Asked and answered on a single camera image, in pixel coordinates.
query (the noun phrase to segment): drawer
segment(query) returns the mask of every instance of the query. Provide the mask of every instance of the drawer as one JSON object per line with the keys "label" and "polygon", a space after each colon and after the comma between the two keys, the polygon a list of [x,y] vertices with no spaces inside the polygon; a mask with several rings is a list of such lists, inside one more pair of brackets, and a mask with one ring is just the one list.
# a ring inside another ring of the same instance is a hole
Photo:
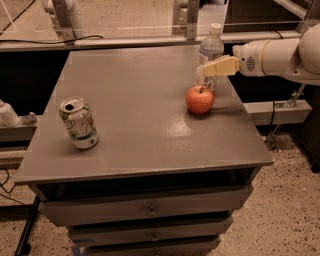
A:
{"label": "drawer", "polygon": [[216,236],[173,239],[158,243],[137,243],[123,246],[88,248],[90,256],[172,256],[176,253],[203,253],[215,249],[220,240]]}
{"label": "drawer", "polygon": [[222,214],[195,214],[78,226],[70,229],[69,236],[79,247],[92,247],[219,235],[225,233],[232,223],[231,217],[219,215]]}
{"label": "drawer", "polygon": [[251,191],[251,185],[244,185],[43,202],[39,211],[56,226],[77,226],[230,211],[239,209]]}

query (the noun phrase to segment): cabinet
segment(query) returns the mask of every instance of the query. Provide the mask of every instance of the cabinet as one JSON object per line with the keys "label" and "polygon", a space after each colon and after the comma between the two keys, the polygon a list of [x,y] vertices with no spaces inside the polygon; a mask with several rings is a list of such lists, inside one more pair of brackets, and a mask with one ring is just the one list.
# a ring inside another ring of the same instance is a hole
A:
{"label": "cabinet", "polygon": [[[89,255],[208,252],[259,169],[272,164],[228,78],[219,80],[211,113],[186,110],[197,53],[70,53],[15,179]],[[58,116],[59,102],[75,93],[88,100],[100,134],[89,150],[72,146]]]}

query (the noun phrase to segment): table top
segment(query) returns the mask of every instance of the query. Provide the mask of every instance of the table top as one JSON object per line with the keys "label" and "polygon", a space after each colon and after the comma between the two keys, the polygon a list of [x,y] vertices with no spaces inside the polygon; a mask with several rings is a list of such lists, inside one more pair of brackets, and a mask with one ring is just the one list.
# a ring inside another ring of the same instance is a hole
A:
{"label": "table top", "polygon": [[[199,46],[74,51],[15,176],[17,184],[99,180],[272,164],[241,100],[220,77],[212,110],[191,114]],[[100,140],[76,149],[59,117],[67,96],[92,108]]]}

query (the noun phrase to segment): can lid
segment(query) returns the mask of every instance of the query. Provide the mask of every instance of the can lid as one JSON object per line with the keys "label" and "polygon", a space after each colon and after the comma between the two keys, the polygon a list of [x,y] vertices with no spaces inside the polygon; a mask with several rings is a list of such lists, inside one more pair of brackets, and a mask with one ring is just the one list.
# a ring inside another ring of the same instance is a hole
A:
{"label": "can lid", "polygon": [[64,99],[60,104],[60,110],[66,113],[76,112],[83,108],[85,100],[79,96],[72,96]]}
{"label": "can lid", "polygon": [[222,29],[221,24],[219,24],[219,23],[212,23],[212,24],[210,25],[210,30],[209,30],[209,32],[210,32],[210,34],[218,34],[218,35],[220,35],[220,34],[221,34],[221,29]]}

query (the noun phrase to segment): aluminum can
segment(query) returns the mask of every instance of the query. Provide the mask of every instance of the aluminum can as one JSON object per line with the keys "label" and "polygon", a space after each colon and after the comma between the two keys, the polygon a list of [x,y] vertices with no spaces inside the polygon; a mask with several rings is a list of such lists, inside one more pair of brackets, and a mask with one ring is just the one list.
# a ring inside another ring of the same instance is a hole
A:
{"label": "aluminum can", "polygon": [[60,104],[60,117],[76,148],[93,147],[99,140],[89,104],[84,98],[71,96]]}

